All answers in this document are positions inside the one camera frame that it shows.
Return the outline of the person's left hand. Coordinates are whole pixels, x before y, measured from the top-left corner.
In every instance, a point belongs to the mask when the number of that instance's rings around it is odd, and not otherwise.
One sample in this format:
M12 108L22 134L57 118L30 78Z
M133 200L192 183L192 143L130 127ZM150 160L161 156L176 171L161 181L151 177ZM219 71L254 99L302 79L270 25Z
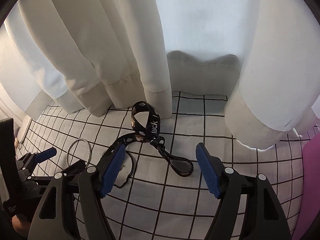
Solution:
M22 237L27 238L31 226L31 222L29 222L24 215L15 215L12 217L12 226L14 230Z

